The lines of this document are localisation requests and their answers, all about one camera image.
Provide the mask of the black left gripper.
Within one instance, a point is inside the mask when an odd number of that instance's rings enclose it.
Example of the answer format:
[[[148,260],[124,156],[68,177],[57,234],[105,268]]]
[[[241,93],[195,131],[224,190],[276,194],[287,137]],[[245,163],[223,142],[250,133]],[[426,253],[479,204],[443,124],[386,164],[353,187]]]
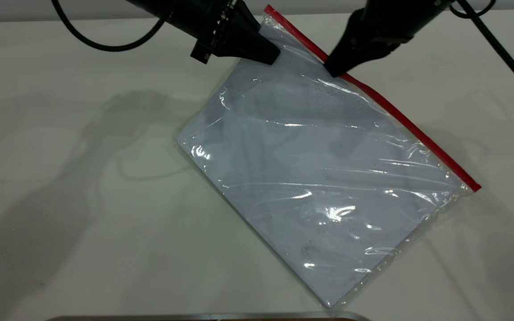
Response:
[[[260,23],[244,0],[169,0],[168,22],[196,39],[191,57],[237,57],[272,65],[280,49],[259,34]],[[241,29],[229,30],[232,22]]]

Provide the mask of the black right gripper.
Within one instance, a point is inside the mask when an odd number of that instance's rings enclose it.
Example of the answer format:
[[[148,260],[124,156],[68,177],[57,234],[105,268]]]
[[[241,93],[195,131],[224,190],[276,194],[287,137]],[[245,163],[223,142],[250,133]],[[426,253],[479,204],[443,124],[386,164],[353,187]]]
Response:
[[[349,17],[344,33],[324,66],[334,78],[392,52],[453,4],[452,0],[368,0]]]

